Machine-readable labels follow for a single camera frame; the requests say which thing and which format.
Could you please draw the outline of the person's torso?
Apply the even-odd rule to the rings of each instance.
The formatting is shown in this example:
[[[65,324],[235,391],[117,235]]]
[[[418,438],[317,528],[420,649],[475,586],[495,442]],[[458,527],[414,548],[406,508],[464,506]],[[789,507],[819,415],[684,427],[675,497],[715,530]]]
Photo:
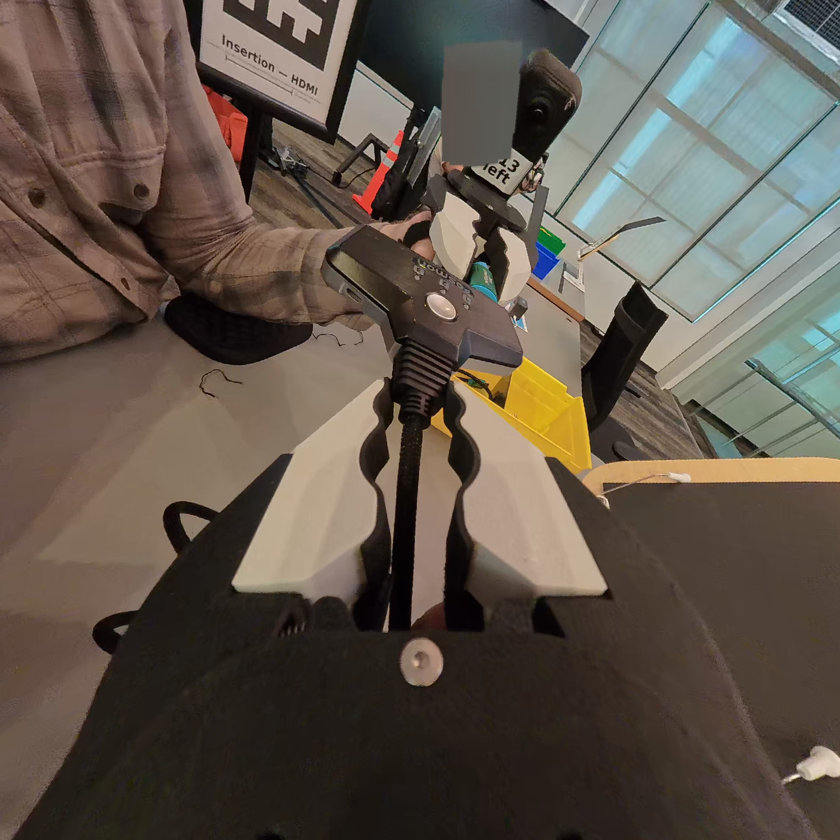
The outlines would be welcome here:
[[[2,2],[2,362],[142,322],[168,277],[256,312],[259,226],[179,2]]]

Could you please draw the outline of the black board with wooden edge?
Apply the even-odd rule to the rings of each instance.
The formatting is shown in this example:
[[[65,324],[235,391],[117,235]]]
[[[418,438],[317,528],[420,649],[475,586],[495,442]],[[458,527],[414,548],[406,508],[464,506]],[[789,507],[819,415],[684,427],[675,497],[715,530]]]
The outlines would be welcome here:
[[[643,461],[583,479],[706,620],[780,776],[838,750],[838,460]]]

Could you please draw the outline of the orange striped traffic cone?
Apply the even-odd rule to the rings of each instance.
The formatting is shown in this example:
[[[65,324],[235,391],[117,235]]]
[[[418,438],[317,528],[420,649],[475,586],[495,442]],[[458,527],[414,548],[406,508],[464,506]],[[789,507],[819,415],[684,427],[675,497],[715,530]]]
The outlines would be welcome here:
[[[388,151],[385,153],[385,157],[383,158],[382,162],[378,164],[378,167],[373,177],[371,178],[371,181],[364,189],[364,192],[360,195],[352,196],[353,201],[356,204],[358,204],[363,210],[365,210],[365,212],[371,217],[374,216],[374,200],[378,192],[382,189],[386,176],[390,173],[394,163],[397,162],[398,155],[403,143],[403,137],[404,130],[401,130],[396,135]]]

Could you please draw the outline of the black monitor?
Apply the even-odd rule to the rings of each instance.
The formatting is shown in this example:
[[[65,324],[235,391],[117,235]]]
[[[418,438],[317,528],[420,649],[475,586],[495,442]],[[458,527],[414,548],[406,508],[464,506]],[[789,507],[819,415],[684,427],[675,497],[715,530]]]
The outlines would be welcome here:
[[[547,48],[570,67],[589,38],[553,2],[373,1],[356,71],[427,107],[440,103],[447,46],[519,42],[525,56]]]

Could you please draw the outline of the person's left hand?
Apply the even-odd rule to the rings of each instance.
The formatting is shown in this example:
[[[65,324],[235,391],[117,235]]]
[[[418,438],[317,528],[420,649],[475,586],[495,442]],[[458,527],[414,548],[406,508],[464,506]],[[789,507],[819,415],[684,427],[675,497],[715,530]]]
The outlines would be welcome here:
[[[433,217],[430,210],[424,209],[395,226],[396,240],[432,263],[436,260],[436,252],[431,239]]]

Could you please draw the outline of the person's left forearm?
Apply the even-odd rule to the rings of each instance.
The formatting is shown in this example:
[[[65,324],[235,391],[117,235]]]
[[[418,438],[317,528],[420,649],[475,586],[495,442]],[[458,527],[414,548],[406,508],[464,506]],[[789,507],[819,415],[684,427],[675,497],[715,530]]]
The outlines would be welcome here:
[[[165,71],[164,106],[161,185],[140,236],[180,290],[273,322],[372,328],[361,305],[322,278],[328,248],[350,229],[257,222],[194,65]]]

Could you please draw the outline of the yellow plastic bin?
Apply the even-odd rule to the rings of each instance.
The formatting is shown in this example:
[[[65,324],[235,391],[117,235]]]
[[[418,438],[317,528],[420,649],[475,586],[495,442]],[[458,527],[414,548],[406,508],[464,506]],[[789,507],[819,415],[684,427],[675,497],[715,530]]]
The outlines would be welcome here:
[[[535,363],[505,375],[472,366],[452,380],[465,402],[464,431],[492,465],[535,465],[541,453],[574,475],[592,467],[582,398]]]

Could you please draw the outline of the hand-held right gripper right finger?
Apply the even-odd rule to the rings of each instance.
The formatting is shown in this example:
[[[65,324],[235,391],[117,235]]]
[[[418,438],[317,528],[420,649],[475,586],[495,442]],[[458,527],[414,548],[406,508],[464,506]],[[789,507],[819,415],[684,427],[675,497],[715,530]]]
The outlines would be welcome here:
[[[447,614],[507,600],[601,596],[607,582],[543,453],[467,387],[447,391],[460,480],[447,535]]]

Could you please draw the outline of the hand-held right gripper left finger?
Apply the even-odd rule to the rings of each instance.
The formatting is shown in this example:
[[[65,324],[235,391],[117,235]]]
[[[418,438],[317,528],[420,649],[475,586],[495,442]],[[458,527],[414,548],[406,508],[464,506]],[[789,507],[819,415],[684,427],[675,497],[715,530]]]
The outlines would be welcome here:
[[[293,450],[234,574],[237,592],[349,607],[382,593],[392,544],[377,478],[392,420],[390,382],[375,381]]]

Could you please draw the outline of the black and white tag board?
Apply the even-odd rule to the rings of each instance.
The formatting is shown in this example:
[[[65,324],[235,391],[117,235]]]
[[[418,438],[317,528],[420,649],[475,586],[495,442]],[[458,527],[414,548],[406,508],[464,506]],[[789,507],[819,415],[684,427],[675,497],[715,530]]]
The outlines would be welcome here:
[[[203,84],[335,140],[370,1],[184,1]]]

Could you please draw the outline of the black textured pad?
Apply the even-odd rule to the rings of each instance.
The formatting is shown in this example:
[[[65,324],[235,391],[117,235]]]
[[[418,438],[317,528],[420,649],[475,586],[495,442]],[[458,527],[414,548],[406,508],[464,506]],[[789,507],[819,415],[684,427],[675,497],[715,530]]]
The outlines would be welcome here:
[[[285,324],[232,313],[194,294],[163,307],[173,333],[209,360],[236,366],[256,364],[292,350],[313,334],[309,323]]]

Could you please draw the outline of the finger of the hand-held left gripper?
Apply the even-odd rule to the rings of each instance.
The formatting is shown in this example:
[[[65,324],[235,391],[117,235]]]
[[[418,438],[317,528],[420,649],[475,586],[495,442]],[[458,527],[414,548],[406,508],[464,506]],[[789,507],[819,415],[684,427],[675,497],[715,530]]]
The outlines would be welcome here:
[[[504,227],[491,234],[491,274],[498,303],[506,306],[520,296],[532,273],[529,248],[522,237]]]
[[[446,197],[429,227],[435,260],[456,279],[465,279],[476,256],[480,214],[460,197]]]

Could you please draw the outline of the black office chair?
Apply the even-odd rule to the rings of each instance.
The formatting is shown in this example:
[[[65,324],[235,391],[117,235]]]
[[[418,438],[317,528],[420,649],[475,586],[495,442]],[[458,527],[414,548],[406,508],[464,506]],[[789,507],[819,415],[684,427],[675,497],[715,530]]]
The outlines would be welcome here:
[[[608,419],[637,363],[668,319],[635,282],[616,304],[612,321],[581,369],[581,397],[590,432]]]

